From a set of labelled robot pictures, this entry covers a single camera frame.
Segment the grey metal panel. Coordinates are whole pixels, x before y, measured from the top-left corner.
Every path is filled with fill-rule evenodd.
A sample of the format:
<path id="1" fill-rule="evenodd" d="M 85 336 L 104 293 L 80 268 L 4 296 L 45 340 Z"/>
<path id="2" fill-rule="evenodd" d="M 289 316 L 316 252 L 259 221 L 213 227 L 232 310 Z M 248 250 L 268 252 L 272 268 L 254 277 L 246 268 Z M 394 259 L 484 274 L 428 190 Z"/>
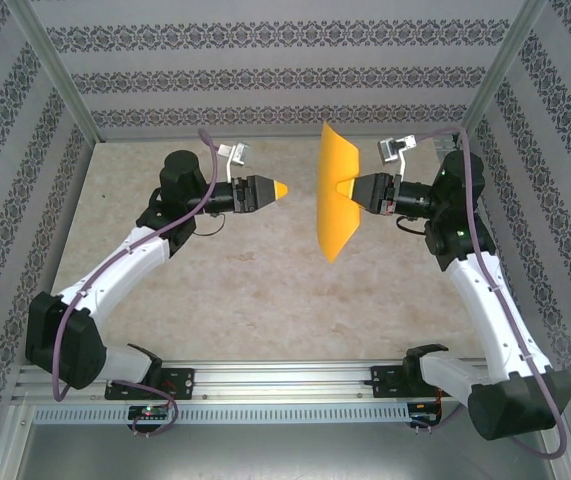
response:
<path id="1" fill-rule="evenodd" d="M 433 434 L 394 424 L 36 426 L 19 480 L 552 480 L 551 466 L 459 420 Z"/>

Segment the orange paper sheet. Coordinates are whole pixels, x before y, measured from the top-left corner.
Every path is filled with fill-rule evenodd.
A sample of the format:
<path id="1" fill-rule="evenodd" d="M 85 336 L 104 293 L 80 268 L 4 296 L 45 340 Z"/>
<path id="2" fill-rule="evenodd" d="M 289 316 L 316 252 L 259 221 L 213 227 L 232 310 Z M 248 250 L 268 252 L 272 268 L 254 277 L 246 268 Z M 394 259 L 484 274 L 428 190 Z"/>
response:
<path id="1" fill-rule="evenodd" d="M 325 122 L 317 167 L 316 233 L 329 263 L 338 258 L 360 226 L 361 207 L 352 200 L 359 171 L 358 148 Z"/>

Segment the aluminium frame post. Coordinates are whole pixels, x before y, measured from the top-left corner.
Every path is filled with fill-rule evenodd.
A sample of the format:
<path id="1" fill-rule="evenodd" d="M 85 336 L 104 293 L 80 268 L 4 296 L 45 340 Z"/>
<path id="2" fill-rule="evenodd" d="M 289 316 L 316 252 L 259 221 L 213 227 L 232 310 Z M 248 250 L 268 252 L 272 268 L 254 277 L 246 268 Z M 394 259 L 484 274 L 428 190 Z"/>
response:
<path id="1" fill-rule="evenodd" d="M 86 106 L 71 74 L 39 20 L 31 0 L 4 0 L 50 81 L 70 111 L 86 142 L 94 147 L 105 139 Z"/>
<path id="2" fill-rule="evenodd" d="M 524 44 L 546 3 L 547 0 L 523 1 L 518 14 L 507 31 L 504 41 L 461 121 L 461 126 L 465 129 L 468 139 L 472 138 L 495 92 L 507 75 L 512 63 L 518 55 L 518 51 Z"/>

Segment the aluminium right frame post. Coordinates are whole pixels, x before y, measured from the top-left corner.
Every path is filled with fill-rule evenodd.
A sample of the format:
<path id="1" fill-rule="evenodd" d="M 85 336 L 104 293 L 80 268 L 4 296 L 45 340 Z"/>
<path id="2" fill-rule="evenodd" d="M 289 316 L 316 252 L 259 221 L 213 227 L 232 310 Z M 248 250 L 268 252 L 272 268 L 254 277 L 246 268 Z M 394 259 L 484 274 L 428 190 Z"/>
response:
<path id="1" fill-rule="evenodd" d="M 504 41 L 461 121 L 461 126 L 465 129 L 468 139 L 472 138 L 495 92 L 507 75 L 512 63 L 518 55 L 518 51 L 524 44 L 546 3 L 547 0 L 523 1 L 518 14 L 507 31 Z"/>

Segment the left controller board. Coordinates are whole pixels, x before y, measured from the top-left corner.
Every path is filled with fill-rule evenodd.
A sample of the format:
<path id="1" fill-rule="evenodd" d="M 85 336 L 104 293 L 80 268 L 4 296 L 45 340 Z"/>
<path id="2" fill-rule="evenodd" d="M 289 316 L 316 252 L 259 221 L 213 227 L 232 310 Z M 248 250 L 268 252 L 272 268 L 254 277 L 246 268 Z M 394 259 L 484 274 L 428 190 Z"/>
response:
<path id="1" fill-rule="evenodd" d="M 168 419 L 168 407 L 164 405 L 139 405 L 130 406 L 128 420 L 166 421 Z"/>

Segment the right controller board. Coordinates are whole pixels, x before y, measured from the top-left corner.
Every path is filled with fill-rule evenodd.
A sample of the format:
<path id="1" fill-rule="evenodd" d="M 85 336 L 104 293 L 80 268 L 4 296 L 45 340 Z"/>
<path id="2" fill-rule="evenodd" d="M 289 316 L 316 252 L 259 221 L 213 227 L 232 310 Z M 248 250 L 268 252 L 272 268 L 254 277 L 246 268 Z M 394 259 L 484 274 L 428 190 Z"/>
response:
<path id="1" fill-rule="evenodd" d="M 410 414 L 410 422 L 412 428 L 430 429 L 435 428 L 441 421 L 440 414 L 432 414 L 429 412 L 414 412 Z"/>

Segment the aluminium left frame post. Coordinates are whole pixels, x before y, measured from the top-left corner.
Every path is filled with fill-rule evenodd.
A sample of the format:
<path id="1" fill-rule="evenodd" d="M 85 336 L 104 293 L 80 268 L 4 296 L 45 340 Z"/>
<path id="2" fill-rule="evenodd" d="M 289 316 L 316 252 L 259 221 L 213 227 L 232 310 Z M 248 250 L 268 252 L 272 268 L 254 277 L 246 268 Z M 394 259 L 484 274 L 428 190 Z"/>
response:
<path id="1" fill-rule="evenodd" d="M 86 106 L 71 74 L 39 20 L 31 0 L 4 0 L 50 81 L 70 111 L 86 142 L 94 147 L 105 139 Z"/>

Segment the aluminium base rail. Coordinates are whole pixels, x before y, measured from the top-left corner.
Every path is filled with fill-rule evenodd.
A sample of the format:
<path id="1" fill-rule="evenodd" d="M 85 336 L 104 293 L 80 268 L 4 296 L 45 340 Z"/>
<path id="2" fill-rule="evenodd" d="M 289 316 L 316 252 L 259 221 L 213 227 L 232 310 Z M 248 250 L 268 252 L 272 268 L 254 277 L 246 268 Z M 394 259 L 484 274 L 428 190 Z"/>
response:
<path id="1" fill-rule="evenodd" d="M 401 365 L 400 359 L 351 361 L 175 361 L 170 368 L 194 370 L 191 389 L 194 403 L 327 403 L 373 399 L 373 366 Z M 70 404 L 106 403 L 106 382 L 70 390 Z M 13 404 L 56 403 L 49 373 L 34 365 L 19 370 L 11 394 Z"/>

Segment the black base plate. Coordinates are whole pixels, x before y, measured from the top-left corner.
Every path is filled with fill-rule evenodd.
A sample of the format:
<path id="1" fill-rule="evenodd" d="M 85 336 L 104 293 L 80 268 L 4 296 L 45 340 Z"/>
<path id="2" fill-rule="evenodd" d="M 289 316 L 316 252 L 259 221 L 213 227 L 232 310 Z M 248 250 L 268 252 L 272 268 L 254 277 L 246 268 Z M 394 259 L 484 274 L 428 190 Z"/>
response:
<path id="1" fill-rule="evenodd" d="M 160 367 L 149 372 L 138 384 L 125 385 L 110 381 L 105 388 L 106 400 L 190 400 L 195 371 L 191 368 Z"/>
<path id="2" fill-rule="evenodd" d="M 375 365 L 371 378 L 364 382 L 372 388 L 375 398 L 436 398 L 437 388 L 420 376 L 411 377 L 402 365 Z"/>

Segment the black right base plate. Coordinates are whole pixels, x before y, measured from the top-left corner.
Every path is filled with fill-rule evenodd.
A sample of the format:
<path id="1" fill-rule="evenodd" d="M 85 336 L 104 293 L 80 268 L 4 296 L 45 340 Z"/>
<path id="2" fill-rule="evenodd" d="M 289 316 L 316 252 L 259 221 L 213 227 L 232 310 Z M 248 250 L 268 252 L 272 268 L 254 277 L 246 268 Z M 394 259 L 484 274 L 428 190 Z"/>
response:
<path id="1" fill-rule="evenodd" d="M 371 378 L 364 382 L 372 388 L 375 398 L 436 398 L 437 388 L 420 376 L 411 377 L 402 365 L 375 365 Z"/>

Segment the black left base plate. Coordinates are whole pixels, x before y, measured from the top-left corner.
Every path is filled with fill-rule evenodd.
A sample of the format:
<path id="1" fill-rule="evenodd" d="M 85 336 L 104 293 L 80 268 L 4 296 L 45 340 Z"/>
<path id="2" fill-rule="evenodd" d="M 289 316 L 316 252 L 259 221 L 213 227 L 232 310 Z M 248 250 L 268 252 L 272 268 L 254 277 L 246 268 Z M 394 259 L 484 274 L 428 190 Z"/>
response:
<path id="1" fill-rule="evenodd" d="M 106 400 L 190 400 L 195 371 L 191 368 L 160 367 L 149 372 L 138 384 L 125 385 L 110 381 L 105 388 Z"/>

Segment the controller board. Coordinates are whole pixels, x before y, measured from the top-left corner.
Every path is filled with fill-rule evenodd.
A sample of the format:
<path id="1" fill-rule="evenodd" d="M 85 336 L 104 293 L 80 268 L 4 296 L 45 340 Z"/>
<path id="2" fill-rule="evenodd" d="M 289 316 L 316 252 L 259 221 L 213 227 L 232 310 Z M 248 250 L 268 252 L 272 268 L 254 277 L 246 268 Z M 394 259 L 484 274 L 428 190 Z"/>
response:
<path id="1" fill-rule="evenodd" d="M 166 421 L 168 419 L 168 407 L 164 405 L 139 405 L 130 406 L 128 420 Z"/>
<path id="2" fill-rule="evenodd" d="M 410 414 L 410 422 L 412 428 L 430 429 L 435 428 L 441 421 L 440 414 L 432 414 L 429 412 L 414 412 Z"/>

